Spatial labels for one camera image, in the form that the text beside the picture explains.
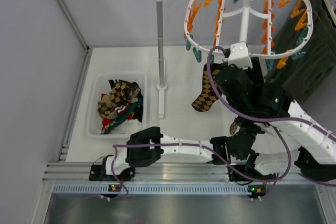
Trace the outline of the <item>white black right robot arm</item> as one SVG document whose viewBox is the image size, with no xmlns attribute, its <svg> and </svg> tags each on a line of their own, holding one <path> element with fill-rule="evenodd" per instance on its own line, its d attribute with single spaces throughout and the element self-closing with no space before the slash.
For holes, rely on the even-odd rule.
<svg viewBox="0 0 336 224">
<path fill-rule="evenodd" d="M 242 69 L 223 62 L 215 77 L 225 106 L 250 123 L 268 124 L 296 141 L 294 165 L 317 182 L 335 179 L 335 135 L 310 117 L 283 88 L 265 83 L 258 59 Z"/>
</svg>

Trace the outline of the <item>brown yellow argyle sock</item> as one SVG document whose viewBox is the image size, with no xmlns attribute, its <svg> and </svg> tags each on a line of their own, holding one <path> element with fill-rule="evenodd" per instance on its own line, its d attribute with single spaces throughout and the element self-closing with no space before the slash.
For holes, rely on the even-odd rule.
<svg viewBox="0 0 336 224">
<path fill-rule="evenodd" d="M 217 100 L 218 97 L 209 80 L 207 65 L 204 65 L 202 72 L 202 90 L 198 97 L 192 102 L 192 108 L 197 112 L 207 112 Z"/>
</svg>

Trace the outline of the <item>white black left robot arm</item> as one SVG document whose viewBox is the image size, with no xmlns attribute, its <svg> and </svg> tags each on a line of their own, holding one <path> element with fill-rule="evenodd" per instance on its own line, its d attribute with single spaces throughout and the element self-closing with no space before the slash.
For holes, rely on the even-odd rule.
<svg viewBox="0 0 336 224">
<path fill-rule="evenodd" d="M 154 163 L 211 163 L 224 165 L 230 157 L 244 161 L 255 153 L 252 146 L 259 126 L 245 120 L 238 122 L 239 130 L 232 136 L 192 141 L 162 134 L 157 126 L 133 133 L 125 144 L 117 144 L 115 155 L 104 162 L 106 175 L 120 175 L 128 168 L 148 167 Z"/>
</svg>

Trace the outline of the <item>white oval clip hanger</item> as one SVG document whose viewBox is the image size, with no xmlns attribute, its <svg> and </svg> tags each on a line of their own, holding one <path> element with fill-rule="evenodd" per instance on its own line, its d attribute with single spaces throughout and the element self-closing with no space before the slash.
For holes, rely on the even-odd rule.
<svg viewBox="0 0 336 224">
<path fill-rule="evenodd" d="M 194 20 L 199 13 L 202 6 L 208 6 L 213 0 L 190 0 L 187 5 L 187 11 L 184 21 L 184 39 L 186 40 L 186 50 L 192 50 L 197 61 L 201 61 L 202 55 L 209 53 L 210 50 L 203 47 L 201 44 L 197 43 L 192 35 Z M 291 57 L 301 57 L 304 55 L 302 52 L 303 47 L 310 40 L 313 33 L 313 17 L 312 17 L 312 6 L 309 0 L 299 0 L 294 9 L 290 14 L 290 18 L 298 18 L 298 22 L 295 25 L 294 30 L 299 31 L 301 34 L 294 48 L 287 49 L 283 53 L 275 53 L 272 51 L 275 42 L 273 40 L 272 34 L 274 32 L 273 19 L 274 19 L 274 0 L 264 1 L 264 10 L 259 12 L 251 7 L 251 3 L 255 0 L 242 0 L 243 5 L 241 8 L 236 9 L 231 12 L 226 11 L 226 0 L 217 0 L 217 14 L 216 23 L 214 30 L 214 41 L 213 48 L 215 49 L 211 52 L 210 61 L 214 61 L 215 55 L 221 55 L 221 52 L 217 47 L 219 46 L 220 38 L 223 34 L 223 23 L 226 19 L 234 16 L 241 15 L 239 41 L 245 41 L 247 44 L 247 35 L 249 30 L 249 18 L 250 16 L 255 16 L 264 21 L 263 30 L 264 35 L 261 42 L 264 44 L 263 51 L 259 54 L 250 52 L 250 58 L 258 57 L 261 59 L 273 61 L 278 59 L 281 66 L 284 66 L 286 61 Z"/>
</svg>

